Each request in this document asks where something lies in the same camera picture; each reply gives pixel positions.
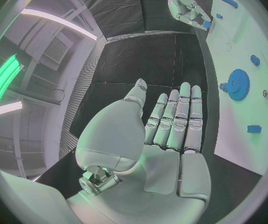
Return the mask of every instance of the air vent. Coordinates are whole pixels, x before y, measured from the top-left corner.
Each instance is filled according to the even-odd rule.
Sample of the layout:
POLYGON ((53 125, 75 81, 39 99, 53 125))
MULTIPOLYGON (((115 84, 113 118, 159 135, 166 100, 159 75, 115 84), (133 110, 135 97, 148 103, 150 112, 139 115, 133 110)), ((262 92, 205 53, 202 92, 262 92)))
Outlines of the air vent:
POLYGON ((57 37, 54 37, 49 46, 46 48, 44 55, 60 64, 68 50, 69 47, 66 44, 64 44, 57 37))

